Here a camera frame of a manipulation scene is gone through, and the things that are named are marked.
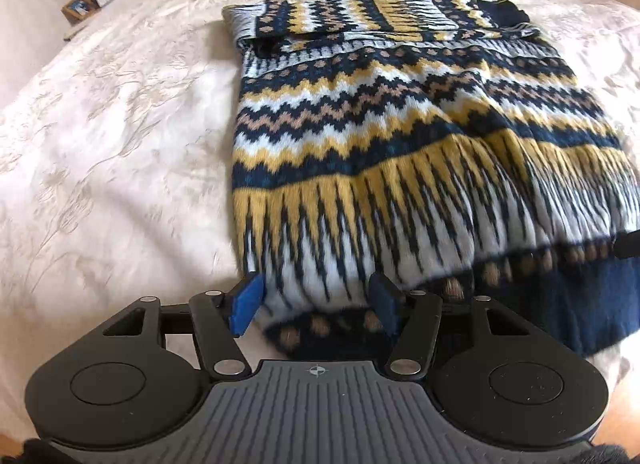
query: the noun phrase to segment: knitted garment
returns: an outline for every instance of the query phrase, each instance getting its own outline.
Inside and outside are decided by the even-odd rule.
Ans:
[[[640,266],[610,257],[616,233],[640,229],[634,171],[513,3],[265,0],[223,15],[242,53],[239,257],[266,276],[258,320],[281,348],[359,355],[380,329],[375,270],[450,301],[491,295],[579,352],[640,327]]]

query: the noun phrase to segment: bed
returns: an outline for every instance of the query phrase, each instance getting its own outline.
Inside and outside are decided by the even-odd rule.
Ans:
[[[252,1],[116,0],[2,114],[0,433],[33,435],[30,374],[92,326],[143,295],[180,303],[239,278],[229,159],[240,59],[221,11]],[[512,1],[603,103],[638,170],[640,13]],[[638,338],[591,357],[610,385]],[[240,344],[252,365],[281,357],[256,328]]]

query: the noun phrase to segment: wooden picture frame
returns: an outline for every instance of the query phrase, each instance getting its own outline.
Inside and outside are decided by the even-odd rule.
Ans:
[[[72,23],[82,22],[96,11],[98,11],[98,6],[91,0],[71,0],[62,6],[62,12]]]

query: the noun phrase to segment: wooden floor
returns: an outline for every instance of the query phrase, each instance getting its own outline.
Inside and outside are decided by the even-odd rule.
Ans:
[[[596,444],[620,444],[633,457],[640,454],[640,372],[617,387],[594,439]],[[20,444],[0,434],[0,455],[20,453]]]

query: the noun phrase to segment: crosshair symbol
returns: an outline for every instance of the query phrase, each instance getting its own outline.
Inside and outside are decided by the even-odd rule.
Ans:
[[[316,378],[320,377],[325,372],[326,372],[326,368],[320,367],[319,365],[316,365],[315,367],[311,367],[309,369],[309,373],[315,375]]]

